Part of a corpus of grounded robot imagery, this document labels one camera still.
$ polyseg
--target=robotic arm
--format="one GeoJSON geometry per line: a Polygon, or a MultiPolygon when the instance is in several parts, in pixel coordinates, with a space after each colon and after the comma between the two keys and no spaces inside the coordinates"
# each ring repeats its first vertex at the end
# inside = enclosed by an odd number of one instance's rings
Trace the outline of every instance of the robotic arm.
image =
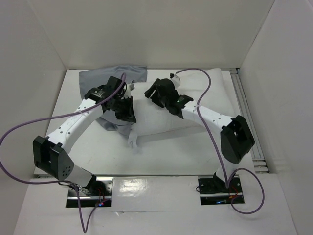
{"type": "Polygon", "coordinates": [[[106,85],[92,88],[76,109],[80,114],[69,117],[58,129],[45,138],[37,136],[33,141],[35,166],[60,181],[76,183],[90,193],[103,191],[102,182],[96,180],[92,173],[75,165],[69,153],[83,132],[107,110],[115,111],[118,120],[136,122],[133,111],[132,85],[126,84],[108,102],[87,112],[83,110],[94,106],[110,96],[122,83],[122,80],[111,76],[106,85]]]}
{"type": "MultiPolygon", "coordinates": [[[[197,112],[197,102],[187,95],[178,94],[176,88],[180,85],[180,78],[177,75],[171,74],[170,78],[157,79],[151,88],[145,92],[145,96],[159,107],[165,107],[171,114],[204,126],[197,112]]],[[[249,126],[245,118],[240,115],[236,117],[225,116],[201,105],[199,109],[210,129],[221,135],[223,163],[226,175],[229,177],[238,168],[243,156],[255,144],[249,126]]],[[[221,166],[214,177],[225,183],[221,166]]]]}

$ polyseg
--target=gray cloth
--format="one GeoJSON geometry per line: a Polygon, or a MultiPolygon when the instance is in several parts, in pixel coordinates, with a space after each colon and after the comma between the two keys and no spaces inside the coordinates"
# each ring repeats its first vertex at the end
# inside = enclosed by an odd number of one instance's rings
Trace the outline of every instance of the gray cloth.
{"type": "MultiPolygon", "coordinates": [[[[79,89],[81,98],[94,87],[99,87],[107,83],[110,76],[120,78],[122,73],[126,73],[126,83],[146,82],[147,81],[147,67],[145,66],[131,66],[119,65],[113,67],[106,67],[95,70],[87,70],[79,73],[79,89]]],[[[101,118],[97,120],[102,127],[108,131],[117,130],[123,135],[129,135],[130,122],[119,121],[115,117],[115,112],[106,111],[101,118]]]]}

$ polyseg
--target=pillow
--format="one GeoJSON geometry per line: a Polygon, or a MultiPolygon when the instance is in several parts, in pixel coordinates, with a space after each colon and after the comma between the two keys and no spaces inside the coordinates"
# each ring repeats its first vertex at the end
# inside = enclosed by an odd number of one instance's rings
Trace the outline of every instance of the pillow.
{"type": "MultiPolygon", "coordinates": [[[[211,88],[203,97],[201,105],[210,108],[218,113],[234,116],[234,110],[226,93],[223,84],[221,69],[211,69],[206,71],[211,77],[211,88]]],[[[198,100],[208,86],[207,76],[197,70],[189,70],[179,74],[180,87],[179,94],[185,94],[198,100]]],[[[155,105],[150,99],[144,96],[144,92],[151,87],[153,82],[135,83],[132,91],[134,114],[137,123],[131,126],[128,143],[131,147],[136,147],[138,136],[158,134],[162,132],[177,130],[186,127],[197,126],[195,122],[181,119],[169,113],[167,109],[162,109],[155,105]]]]}

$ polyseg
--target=white pillow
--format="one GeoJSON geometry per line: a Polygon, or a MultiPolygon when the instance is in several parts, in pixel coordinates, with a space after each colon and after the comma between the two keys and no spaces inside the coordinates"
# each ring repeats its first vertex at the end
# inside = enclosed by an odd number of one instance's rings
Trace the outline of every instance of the white pillow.
{"type": "MultiPolygon", "coordinates": [[[[223,85],[221,69],[206,71],[211,77],[211,88],[201,101],[201,105],[210,108],[218,113],[234,116],[234,110],[223,85]]],[[[197,70],[189,70],[178,74],[180,77],[179,94],[185,94],[198,100],[208,86],[207,76],[197,70]]],[[[181,119],[155,105],[150,99],[144,96],[144,92],[151,87],[153,82],[134,83],[132,91],[134,114],[137,123],[131,126],[128,144],[136,147],[138,136],[151,135],[166,131],[177,130],[186,127],[197,126],[195,122],[181,119]]]]}

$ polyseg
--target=wall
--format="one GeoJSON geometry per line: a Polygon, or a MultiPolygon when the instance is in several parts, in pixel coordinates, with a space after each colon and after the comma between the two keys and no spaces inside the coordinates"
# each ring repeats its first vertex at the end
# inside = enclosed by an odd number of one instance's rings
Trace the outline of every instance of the wall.
{"type": "MultiPolygon", "coordinates": [[[[3,0],[0,7],[0,134],[21,122],[52,113],[65,67],[25,0],[3,0]]],[[[3,164],[30,179],[34,170],[32,140],[44,135],[47,122],[9,135],[1,146],[3,164]]],[[[27,185],[0,171],[0,230],[13,234],[27,185]]]]}
{"type": "Polygon", "coordinates": [[[274,0],[28,0],[65,66],[239,67],[274,0]]]}
{"type": "Polygon", "coordinates": [[[312,234],[313,0],[276,0],[240,69],[265,158],[312,234]]]}

